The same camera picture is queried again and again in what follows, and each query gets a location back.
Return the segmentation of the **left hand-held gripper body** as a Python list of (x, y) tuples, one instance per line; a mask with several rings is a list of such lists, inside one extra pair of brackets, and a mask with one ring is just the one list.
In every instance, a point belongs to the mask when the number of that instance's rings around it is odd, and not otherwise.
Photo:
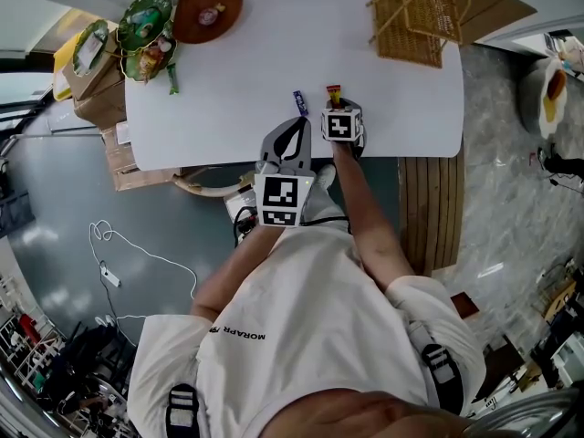
[(280, 168), (273, 162), (256, 164), (255, 206), (263, 226), (298, 227), (315, 181), (311, 170)]

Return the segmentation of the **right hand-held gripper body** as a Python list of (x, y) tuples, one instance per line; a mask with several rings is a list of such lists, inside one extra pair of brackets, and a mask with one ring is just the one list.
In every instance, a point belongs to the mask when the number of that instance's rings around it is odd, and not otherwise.
[(321, 112), (321, 133), (326, 141), (347, 143), (352, 156), (358, 160), (367, 142), (361, 106), (341, 98), (334, 107), (332, 100), (328, 100)]

